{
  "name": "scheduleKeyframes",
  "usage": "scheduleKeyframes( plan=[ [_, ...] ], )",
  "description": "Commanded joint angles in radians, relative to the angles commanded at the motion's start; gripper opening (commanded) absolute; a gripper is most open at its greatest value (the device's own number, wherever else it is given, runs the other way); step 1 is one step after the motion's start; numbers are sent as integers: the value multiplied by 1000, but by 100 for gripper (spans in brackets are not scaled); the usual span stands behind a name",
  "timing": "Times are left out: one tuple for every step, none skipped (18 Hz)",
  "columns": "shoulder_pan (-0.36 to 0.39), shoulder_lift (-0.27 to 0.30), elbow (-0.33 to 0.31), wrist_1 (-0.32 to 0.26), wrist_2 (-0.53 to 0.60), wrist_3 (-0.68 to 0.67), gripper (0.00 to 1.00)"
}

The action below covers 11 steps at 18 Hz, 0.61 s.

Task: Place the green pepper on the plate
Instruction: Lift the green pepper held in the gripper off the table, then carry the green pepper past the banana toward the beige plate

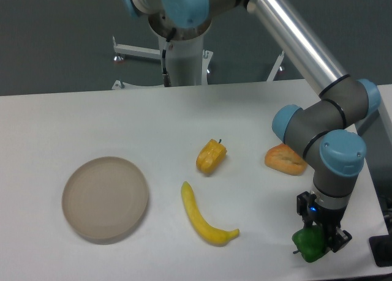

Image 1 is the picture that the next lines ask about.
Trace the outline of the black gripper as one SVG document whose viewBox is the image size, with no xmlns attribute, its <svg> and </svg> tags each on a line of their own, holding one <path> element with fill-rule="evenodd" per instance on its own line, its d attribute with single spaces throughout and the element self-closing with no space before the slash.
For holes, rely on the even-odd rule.
<svg viewBox="0 0 392 281">
<path fill-rule="evenodd" d="M 302 217 L 304 229 L 311 228 L 313 224 L 316 224 L 326 232 L 326 250 L 336 253 L 352 240 L 352 235 L 341 229 L 341 220 L 347 207 L 324 207 L 318 202 L 318 199 L 314 193 L 303 192 L 299 194 L 296 197 L 296 211 Z"/>
</svg>

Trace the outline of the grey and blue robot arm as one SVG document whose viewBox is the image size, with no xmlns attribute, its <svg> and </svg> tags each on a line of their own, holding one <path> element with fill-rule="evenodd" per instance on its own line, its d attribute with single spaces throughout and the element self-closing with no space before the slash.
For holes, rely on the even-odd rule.
<svg viewBox="0 0 392 281">
<path fill-rule="evenodd" d="M 215 16 L 243 6 L 261 21 L 320 97 L 307 109 L 283 107 L 272 123 L 276 136 L 314 169 L 313 187 L 298 195 L 297 212 L 305 228 L 320 227 L 325 250 L 343 248 L 352 237 L 341 229 L 341 220 L 366 156 L 364 141 L 347 127 L 378 109 L 377 86 L 354 80 L 288 0 L 123 2 L 130 15 L 147 15 L 150 27 L 162 39 L 159 59 L 166 87 L 202 83 L 203 50 L 190 43 L 208 30 Z"/>
</svg>

